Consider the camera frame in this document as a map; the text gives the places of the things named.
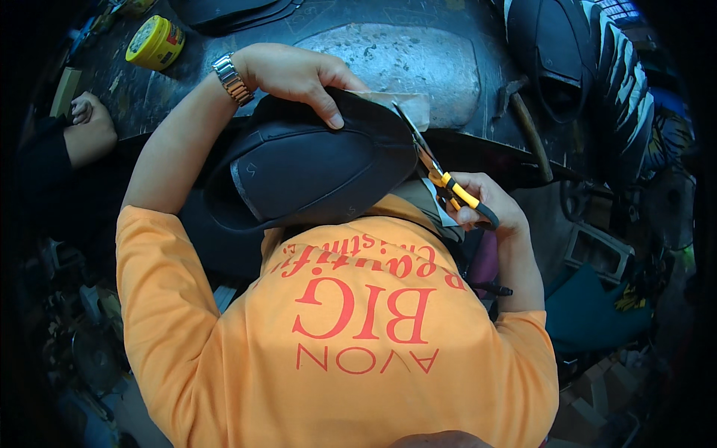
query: hammer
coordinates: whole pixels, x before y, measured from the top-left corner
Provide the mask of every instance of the hammer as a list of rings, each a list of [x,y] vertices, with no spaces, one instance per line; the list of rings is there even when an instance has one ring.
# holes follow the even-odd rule
[[[528,84],[528,77],[523,75],[517,81],[511,81],[507,85],[501,87],[498,91],[498,114],[493,119],[501,118],[508,110],[508,103],[518,114],[518,119],[523,126],[528,138],[528,146],[535,157],[538,158],[538,167],[540,168],[541,179],[548,183],[553,180],[553,170],[550,168],[548,156],[545,154],[545,147],[538,134],[536,124],[533,122],[531,113],[528,111],[519,90]]]

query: yellow container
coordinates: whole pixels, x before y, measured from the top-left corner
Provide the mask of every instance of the yellow container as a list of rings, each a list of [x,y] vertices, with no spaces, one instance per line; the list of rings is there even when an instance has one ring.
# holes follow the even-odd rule
[[[184,32],[164,17],[152,16],[130,41],[125,60],[159,72],[174,62],[182,48]]]

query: fingernail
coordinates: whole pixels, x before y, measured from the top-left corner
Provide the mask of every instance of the fingernail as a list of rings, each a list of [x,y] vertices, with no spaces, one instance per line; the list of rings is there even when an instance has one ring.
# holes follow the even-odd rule
[[[333,117],[328,119],[328,125],[332,129],[341,129],[343,127],[343,118],[340,113],[335,114]]]
[[[458,224],[466,224],[468,220],[470,219],[470,212],[466,209],[461,209],[458,211]]]

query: man's right hand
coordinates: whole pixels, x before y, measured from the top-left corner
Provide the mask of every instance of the man's right hand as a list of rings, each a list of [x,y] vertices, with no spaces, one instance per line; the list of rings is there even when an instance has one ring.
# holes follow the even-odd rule
[[[528,232],[528,220],[523,210],[516,200],[508,195],[488,174],[451,173],[450,175],[468,193],[493,210],[500,221],[500,226],[495,231],[497,237],[505,238],[513,234]],[[453,206],[446,208],[450,217],[466,231],[471,230],[473,224],[479,221],[488,221],[470,207],[464,206],[460,210],[455,210]]]

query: leather piece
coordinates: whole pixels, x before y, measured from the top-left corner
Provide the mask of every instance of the leather piece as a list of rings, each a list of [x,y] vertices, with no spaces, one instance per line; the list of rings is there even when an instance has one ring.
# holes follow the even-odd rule
[[[509,8],[511,53],[549,116],[557,123],[574,120],[597,76],[597,49],[582,8],[572,0],[514,0]],[[558,109],[557,97],[569,98],[562,101],[567,105]]]
[[[412,135],[398,115],[326,90],[341,111],[342,130],[328,129],[302,103],[260,101],[206,183],[204,221],[239,234],[340,224],[361,216],[415,170]]]
[[[240,6],[229,0],[170,0],[169,3],[182,22],[192,29],[209,36],[221,36],[284,19],[303,0],[252,0]]]
[[[229,16],[256,13],[255,10],[274,3],[277,0],[169,0],[169,6],[177,17],[192,29]]]

